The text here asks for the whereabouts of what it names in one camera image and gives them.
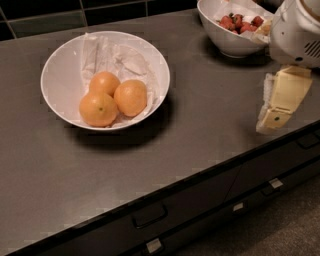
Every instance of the tangerine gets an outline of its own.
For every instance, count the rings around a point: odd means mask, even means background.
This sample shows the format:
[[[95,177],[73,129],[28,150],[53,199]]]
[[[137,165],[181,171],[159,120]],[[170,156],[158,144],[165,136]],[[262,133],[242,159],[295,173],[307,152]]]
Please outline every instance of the tangerine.
[[[88,125],[106,127],[116,119],[119,111],[110,95],[89,91],[80,101],[79,112]]]
[[[107,93],[113,97],[115,90],[120,84],[116,75],[108,71],[96,73],[89,84],[89,91]]]
[[[121,83],[114,93],[114,100],[124,115],[134,117],[147,106],[147,88],[140,80],[130,79]]]

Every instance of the white bowl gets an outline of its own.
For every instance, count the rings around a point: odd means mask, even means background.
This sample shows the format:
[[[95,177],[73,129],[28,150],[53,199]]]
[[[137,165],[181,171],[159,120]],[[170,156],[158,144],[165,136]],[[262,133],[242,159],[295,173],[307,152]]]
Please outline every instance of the white bowl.
[[[198,12],[204,29],[221,53],[229,57],[243,58],[265,48],[267,44],[257,44],[243,35],[236,35],[222,28],[218,21],[223,15],[242,14],[248,19],[260,15],[272,19],[273,14],[264,10],[252,0],[199,0]]]
[[[157,103],[143,118],[121,127],[97,128],[84,123],[79,113],[79,103],[86,92],[81,75],[81,56],[85,35],[68,41],[47,60],[41,74],[41,91],[46,103],[66,122],[95,131],[115,131],[146,119],[162,104],[169,90],[170,72],[165,58],[152,44],[131,34],[103,31],[90,33],[90,35],[105,36],[115,44],[130,47],[144,57],[159,85]]]

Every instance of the kitchen counter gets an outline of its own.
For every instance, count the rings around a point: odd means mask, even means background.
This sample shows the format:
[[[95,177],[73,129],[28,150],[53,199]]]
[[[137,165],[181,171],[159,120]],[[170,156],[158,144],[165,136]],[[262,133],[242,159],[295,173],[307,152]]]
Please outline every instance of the kitchen counter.
[[[162,106],[120,132],[72,127],[40,90],[51,53],[85,32],[140,36],[166,58]],[[0,255],[223,163],[320,119],[320,72],[304,103],[273,135],[255,132],[263,80],[279,64],[264,53],[229,59],[206,36],[196,10],[0,43]]]

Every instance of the backsplash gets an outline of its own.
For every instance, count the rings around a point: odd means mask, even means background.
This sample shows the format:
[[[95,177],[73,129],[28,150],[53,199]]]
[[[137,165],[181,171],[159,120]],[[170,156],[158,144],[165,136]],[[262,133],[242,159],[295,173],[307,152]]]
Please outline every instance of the backsplash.
[[[0,41],[196,8],[197,0],[0,0]]]

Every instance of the white napkin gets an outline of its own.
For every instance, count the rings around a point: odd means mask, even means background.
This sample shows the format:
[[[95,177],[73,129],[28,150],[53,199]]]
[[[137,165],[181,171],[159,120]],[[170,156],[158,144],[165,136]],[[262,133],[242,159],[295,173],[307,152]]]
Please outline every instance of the white napkin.
[[[147,86],[148,102],[139,115],[130,118],[118,115],[112,127],[122,127],[143,119],[159,101],[159,85],[157,78],[137,50],[122,44],[116,44],[106,36],[84,35],[81,74],[85,92],[94,74],[109,71],[116,75],[121,82],[128,79],[138,79]]]

